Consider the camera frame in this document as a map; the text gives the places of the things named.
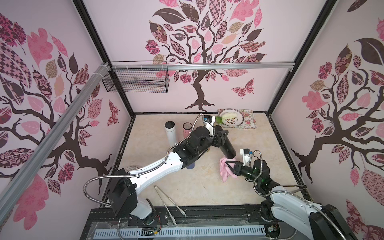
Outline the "pink towel cloth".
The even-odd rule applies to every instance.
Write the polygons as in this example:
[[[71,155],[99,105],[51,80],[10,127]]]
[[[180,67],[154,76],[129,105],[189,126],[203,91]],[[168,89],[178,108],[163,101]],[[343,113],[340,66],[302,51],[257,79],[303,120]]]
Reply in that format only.
[[[220,169],[220,176],[222,178],[223,183],[225,183],[230,176],[227,174],[227,168],[226,161],[229,161],[229,159],[223,157],[220,159],[219,162],[219,169]]]

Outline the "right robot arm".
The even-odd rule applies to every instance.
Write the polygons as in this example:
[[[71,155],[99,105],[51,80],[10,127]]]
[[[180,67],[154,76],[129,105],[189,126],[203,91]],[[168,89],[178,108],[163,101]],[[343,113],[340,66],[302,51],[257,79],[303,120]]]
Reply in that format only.
[[[254,161],[252,168],[237,161],[225,163],[233,175],[245,177],[255,193],[266,199],[260,213],[265,220],[285,222],[310,240],[357,239],[336,207],[313,203],[276,183],[265,161]]]

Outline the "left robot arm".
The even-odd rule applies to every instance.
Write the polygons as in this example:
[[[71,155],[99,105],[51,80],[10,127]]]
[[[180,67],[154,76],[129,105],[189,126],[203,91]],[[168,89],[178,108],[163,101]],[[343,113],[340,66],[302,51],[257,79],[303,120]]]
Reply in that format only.
[[[116,218],[132,215],[144,220],[153,215],[155,210],[152,204],[149,200],[139,200],[139,194],[163,177],[195,163],[208,148],[219,148],[226,157],[233,159],[236,151],[228,140],[228,134],[229,131],[220,126],[213,127],[212,135],[207,128],[198,127],[189,137],[173,147],[163,159],[132,173],[121,169],[111,175],[107,197]]]

